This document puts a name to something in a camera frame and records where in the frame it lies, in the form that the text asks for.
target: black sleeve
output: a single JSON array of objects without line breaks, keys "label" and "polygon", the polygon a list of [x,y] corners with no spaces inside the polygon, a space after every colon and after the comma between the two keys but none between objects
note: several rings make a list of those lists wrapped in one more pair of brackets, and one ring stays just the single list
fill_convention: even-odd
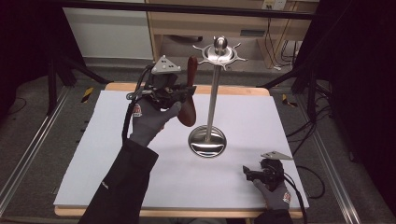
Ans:
[{"label": "black sleeve", "polygon": [[158,154],[126,140],[79,224],[137,224]]},{"label": "black sleeve", "polygon": [[286,209],[267,210],[254,219],[255,224],[292,224],[290,213]]}]

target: white paper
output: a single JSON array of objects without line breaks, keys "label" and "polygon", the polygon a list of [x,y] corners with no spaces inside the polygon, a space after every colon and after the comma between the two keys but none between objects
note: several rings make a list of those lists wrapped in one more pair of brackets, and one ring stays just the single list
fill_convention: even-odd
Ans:
[{"label": "white paper", "polygon": [[[126,91],[102,91],[92,119],[78,145],[54,202],[63,206],[86,206],[117,157],[129,101]],[[177,118],[165,124],[148,147],[160,158],[155,164],[143,201],[144,208],[263,208],[261,193],[246,181],[242,171],[260,171],[262,153],[278,151],[291,156],[290,148],[269,96],[218,95],[213,126],[222,130],[227,147],[216,158],[195,155],[188,146],[191,131],[207,124],[210,95],[193,96],[197,120],[193,127]],[[294,161],[282,161],[309,207]],[[290,208],[300,208],[294,189]]]}]

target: stand base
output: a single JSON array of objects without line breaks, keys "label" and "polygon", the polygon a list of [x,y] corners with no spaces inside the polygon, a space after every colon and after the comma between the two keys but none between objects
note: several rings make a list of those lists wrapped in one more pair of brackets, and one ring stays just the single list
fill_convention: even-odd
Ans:
[{"label": "stand base", "polygon": [[217,157],[224,151],[227,139],[220,129],[212,127],[210,139],[206,140],[206,128],[206,125],[200,126],[190,133],[189,147],[200,157]]}]

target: wooden paddle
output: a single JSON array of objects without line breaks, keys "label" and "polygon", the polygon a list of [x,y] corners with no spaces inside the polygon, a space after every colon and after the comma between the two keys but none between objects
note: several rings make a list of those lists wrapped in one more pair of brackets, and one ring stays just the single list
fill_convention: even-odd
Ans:
[{"label": "wooden paddle", "polygon": [[[198,68],[198,60],[194,56],[190,56],[187,63],[187,86],[191,87],[194,85],[195,73]],[[186,102],[181,106],[180,112],[177,116],[178,120],[187,127],[191,127],[196,121],[196,112],[194,101],[192,96],[188,96]]]}]

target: gray glove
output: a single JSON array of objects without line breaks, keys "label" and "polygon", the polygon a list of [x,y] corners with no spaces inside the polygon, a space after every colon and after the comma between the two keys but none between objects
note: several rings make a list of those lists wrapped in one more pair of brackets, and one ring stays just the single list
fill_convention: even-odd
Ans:
[{"label": "gray glove", "polygon": [[129,139],[142,147],[147,147],[151,140],[171,118],[178,115],[181,102],[176,102],[166,111],[156,110],[146,99],[141,99],[134,106],[132,114],[133,132]]},{"label": "gray glove", "polygon": [[259,180],[253,180],[254,186],[262,193],[268,209],[286,209],[290,208],[290,193],[286,188],[285,182],[280,183],[274,191],[270,191]]}]

